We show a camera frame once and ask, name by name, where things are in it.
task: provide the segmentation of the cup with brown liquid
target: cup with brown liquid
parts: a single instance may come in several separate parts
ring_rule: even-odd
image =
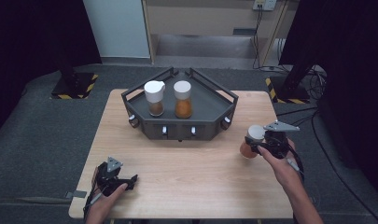
[[[165,83],[163,81],[149,81],[145,84],[145,96],[148,101],[148,112],[151,116],[162,115],[164,108],[162,103]]]
[[[255,142],[262,142],[264,139],[265,130],[259,125],[252,125],[247,129],[246,137],[252,139]],[[250,145],[244,142],[239,148],[241,154],[247,159],[253,159],[258,156],[258,153],[252,151]]]
[[[188,119],[192,114],[191,84],[187,81],[178,81],[174,84],[175,115],[180,119]]]

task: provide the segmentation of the human hand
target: human hand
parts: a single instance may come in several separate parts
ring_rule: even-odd
[[[95,169],[94,175],[92,177],[92,184],[95,186],[96,191],[93,194],[93,198],[96,197],[99,193],[102,192],[98,189],[96,185],[95,177],[98,174],[98,168]],[[108,197],[103,194],[100,198],[90,207],[90,210],[87,214],[86,224],[99,224],[103,223],[104,220],[110,213],[110,210],[116,203],[117,199],[122,195],[125,189],[128,187],[128,184],[122,184],[116,190],[110,194]]]
[[[287,140],[290,146],[295,150],[294,142],[290,139]],[[301,184],[300,175],[294,170],[287,160],[284,159],[277,159],[274,157],[266,148],[258,147],[258,150],[261,156],[272,166],[273,172],[275,173],[275,177],[278,182],[284,188],[294,188],[298,184]],[[287,159],[290,159],[294,162],[294,156],[291,152],[288,152]]]

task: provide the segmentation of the white cap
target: white cap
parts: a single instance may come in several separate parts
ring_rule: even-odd
[[[149,81],[145,84],[146,99],[151,103],[162,100],[165,83],[163,81]]]
[[[174,84],[175,97],[179,100],[186,100],[191,94],[191,84],[187,81],[178,81]]]
[[[253,140],[262,141],[264,139],[265,130],[259,125],[252,125],[247,130],[247,137],[252,138]]]

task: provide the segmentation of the hexagonal tray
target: hexagonal tray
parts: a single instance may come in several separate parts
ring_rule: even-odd
[[[164,112],[159,117],[153,117],[148,112],[148,102],[143,88],[150,80],[165,83],[162,100]],[[193,112],[188,119],[179,119],[175,115],[174,84],[180,80],[186,80],[191,84]],[[211,140],[220,131],[227,130],[238,103],[236,94],[193,68],[184,73],[174,70],[173,67],[168,68],[130,88],[122,93],[121,97],[129,115],[129,122],[134,128],[140,127],[149,139],[179,141]]]

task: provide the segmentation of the hazard tape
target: hazard tape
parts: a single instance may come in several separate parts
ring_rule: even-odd
[[[269,78],[265,79],[265,82],[267,83],[268,91],[270,92],[271,100],[274,103],[282,103],[282,104],[310,104],[309,100],[306,99],[278,99],[278,96],[276,95],[275,89],[273,88],[273,84],[271,83],[271,80]]]
[[[86,99],[90,95],[90,92],[92,91],[96,78],[98,78],[98,75],[93,75],[90,85],[88,86],[84,94],[52,94],[50,99],[62,99],[62,100]]]

